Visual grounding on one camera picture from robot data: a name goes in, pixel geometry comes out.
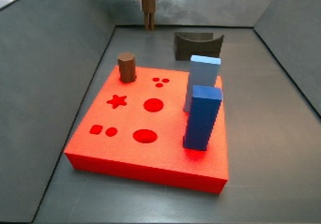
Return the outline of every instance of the star-shaped hole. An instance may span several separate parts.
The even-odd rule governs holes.
[[[119,97],[118,95],[112,95],[112,99],[107,101],[108,104],[112,105],[112,108],[118,108],[118,106],[126,106],[127,102],[126,102],[126,98],[127,96],[122,96]]]

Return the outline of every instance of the blue block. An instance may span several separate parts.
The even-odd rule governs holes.
[[[190,58],[190,76],[187,83],[184,112],[191,109],[191,91],[194,85],[214,86],[221,67],[221,59],[200,55]]]
[[[223,99],[222,90],[216,87],[192,87],[190,116],[186,127],[184,148],[206,151],[211,130]]]

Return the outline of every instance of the gray wall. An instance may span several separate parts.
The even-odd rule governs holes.
[[[143,24],[134,0],[104,0],[118,25]],[[271,0],[159,0],[156,24],[253,27]]]
[[[32,221],[112,30],[99,0],[0,12],[0,221]]]
[[[254,30],[321,114],[321,0],[274,0]]]

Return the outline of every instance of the light blue block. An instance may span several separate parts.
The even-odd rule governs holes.
[[[194,85],[214,86],[219,67],[221,58],[200,55],[191,56],[184,112],[190,112],[191,109],[192,86]]]

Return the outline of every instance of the red block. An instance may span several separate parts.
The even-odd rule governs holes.
[[[122,83],[114,69],[65,148],[75,169],[221,193],[229,181],[223,102],[208,150],[183,148],[187,80],[187,72],[138,67],[135,82]]]

